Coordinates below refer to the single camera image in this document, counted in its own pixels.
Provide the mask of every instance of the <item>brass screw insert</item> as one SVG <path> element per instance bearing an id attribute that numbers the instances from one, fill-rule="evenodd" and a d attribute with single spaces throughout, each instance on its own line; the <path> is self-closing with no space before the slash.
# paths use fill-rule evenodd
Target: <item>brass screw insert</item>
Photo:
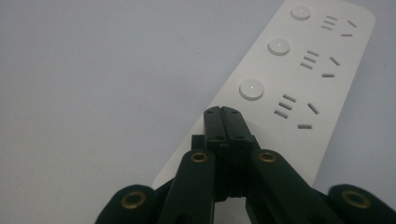
<path id="1" fill-rule="evenodd" d="M 370 200 L 353 190 L 343 191 L 343 198 L 347 203 L 358 208 L 365 209 L 371 207 Z"/>
<path id="2" fill-rule="evenodd" d="M 132 191 L 131 193 L 123 196 L 121 205 L 125 209 L 136 209 L 146 201 L 146 194 L 142 191 Z"/>
<path id="3" fill-rule="evenodd" d="M 262 152 L 259 154 L 259 159 L 266 162 L 276 161 L 276 156 L 270 152 Z"/>
<path id="4" fill-rule="evenodd" d="M 195 152 L 191 154 L 190 159 L 195 162 L 207 161 L 207 155 L 203 152 Z"/>

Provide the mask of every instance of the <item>white table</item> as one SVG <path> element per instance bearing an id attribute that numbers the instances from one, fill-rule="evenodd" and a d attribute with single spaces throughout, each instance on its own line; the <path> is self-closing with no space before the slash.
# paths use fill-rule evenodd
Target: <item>white table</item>
<path id="1" fill-rule="evenodd" d="M 396 209 L 396 2 L 376 25 L 315 188 Z M 0 2 L 0 223 L 93 223 L 150 185 L 282 1 Z"/>

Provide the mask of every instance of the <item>electrical outlet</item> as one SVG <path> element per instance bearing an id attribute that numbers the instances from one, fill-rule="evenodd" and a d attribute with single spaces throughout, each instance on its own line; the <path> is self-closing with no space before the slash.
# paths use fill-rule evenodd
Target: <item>electrical outlet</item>
<path id="1" fill-rule="evenodd" d="M 374 25 L 371 12 L 344 1 L 287 0 L 208 107 L 239 110 L 260 146 L 312 185 Z M 200 117 L 154 188 L 175 175 L 203 124 Z"/>

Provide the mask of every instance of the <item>power strip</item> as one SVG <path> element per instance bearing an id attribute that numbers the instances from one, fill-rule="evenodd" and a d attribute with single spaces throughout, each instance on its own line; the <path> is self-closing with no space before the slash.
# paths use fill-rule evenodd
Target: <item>power strip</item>
<path id="1" fill-rule="evenodd" d="M 348 2 L 287 0 L 208 107 L 239 110 L 260 146 L 312 186 L 374 25 L 371 12 Z M 175 176 L 203 125 L 200 117 L 152 187 Z M 241 208 L 225 207 L 236 219 L 221 220 L 247 223 Z"/>

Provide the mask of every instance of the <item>white surface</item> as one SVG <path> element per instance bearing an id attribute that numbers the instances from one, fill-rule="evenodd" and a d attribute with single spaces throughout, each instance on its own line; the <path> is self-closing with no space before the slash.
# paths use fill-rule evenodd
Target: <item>white surface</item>
<path id="1" fill-rule="evenodd" d="M 315 186 L 396 208 L 396 2 L 351 2 L 376 26 Z M 280 4 L 1 1 L 0 223 L 93 223 L 150 185 Z"/>

